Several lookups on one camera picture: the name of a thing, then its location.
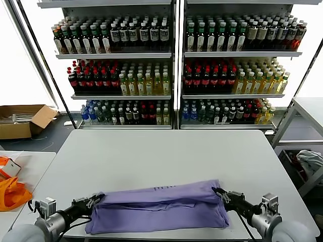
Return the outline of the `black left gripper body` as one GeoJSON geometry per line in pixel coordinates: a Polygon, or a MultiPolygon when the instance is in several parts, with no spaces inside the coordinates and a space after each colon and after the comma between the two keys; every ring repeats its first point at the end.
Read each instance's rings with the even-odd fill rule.
{"type": "Polygon", "coordinates": [[[92,200],[74,200],[71,206],[63,211],[65,222],[74,222],[80,218],[90,219],[93,210],[92,200]]]}

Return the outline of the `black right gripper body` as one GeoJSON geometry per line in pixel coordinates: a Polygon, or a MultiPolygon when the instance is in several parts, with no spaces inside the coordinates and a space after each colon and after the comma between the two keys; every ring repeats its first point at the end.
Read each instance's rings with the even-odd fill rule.
{"type": "Polygon", "coordinates": [[[247,220],[251,220],[253,215],[260,215],[260,206],[253,205],[246,200],[235,199],[224,202],[226,211],[235,211],[247,220]]]}

